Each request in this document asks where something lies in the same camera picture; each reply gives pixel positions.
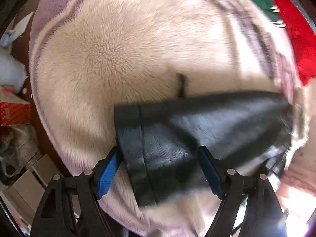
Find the black leather jacket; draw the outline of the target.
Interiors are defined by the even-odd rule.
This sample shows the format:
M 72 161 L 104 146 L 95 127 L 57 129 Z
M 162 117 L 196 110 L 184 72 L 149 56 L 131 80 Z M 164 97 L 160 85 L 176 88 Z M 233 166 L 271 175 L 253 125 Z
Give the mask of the black leather jacket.
M 149 207 L 208 188 L 201 146 L 241 173 L 285 152 L 293 116 L 281 94 L 253 91 L 118 105 L 114 122 L 137 204 Z

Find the red patterned box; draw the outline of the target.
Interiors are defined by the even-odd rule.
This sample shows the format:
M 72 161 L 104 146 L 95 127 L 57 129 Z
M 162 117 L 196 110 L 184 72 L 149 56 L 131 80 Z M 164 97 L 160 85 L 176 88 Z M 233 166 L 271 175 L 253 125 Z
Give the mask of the red patterned box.
M 31 119 L 30 104 L 1 102 L 1 126 L 30 124 Z

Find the white plastic bag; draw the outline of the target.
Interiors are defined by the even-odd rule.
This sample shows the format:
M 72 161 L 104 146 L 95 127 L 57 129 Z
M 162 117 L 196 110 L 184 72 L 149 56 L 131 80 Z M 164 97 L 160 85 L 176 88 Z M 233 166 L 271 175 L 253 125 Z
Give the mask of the white plastic bag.
M 0 67 L 1 86 L 10 87 L 19 93 L 28 78 L 24 64 L 1 47 Z

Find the floral plush bed blanket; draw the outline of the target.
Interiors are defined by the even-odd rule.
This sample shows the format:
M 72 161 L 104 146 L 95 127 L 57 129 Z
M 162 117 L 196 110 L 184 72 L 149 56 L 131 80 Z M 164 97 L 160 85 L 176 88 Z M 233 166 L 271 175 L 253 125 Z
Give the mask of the floral plush bed blanket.
M 277 93 L 292 107 L 289 158 L 308 138 L 308 89 L 290 39 L 252 0 L 40 0 L 29 68 L 39 117 L 72 176 L 118 146 L 118 105 Z M 260 165 L 235 170 L 251 176 Z M 208 185 L 140 207 L 124 159 L 99 202 L 142 236 L 204 236 L 219 203 Z

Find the red quilt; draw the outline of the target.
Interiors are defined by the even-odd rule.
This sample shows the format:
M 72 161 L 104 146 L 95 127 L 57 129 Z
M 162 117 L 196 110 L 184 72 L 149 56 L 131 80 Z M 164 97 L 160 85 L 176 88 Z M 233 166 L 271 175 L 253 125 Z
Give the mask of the red quilt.
M 299 78 L 304 86 L 315 78 L 315 33 L 291 0 L 273 0 L 280 9 L 280 17 L 286 24 L 291 41 Z

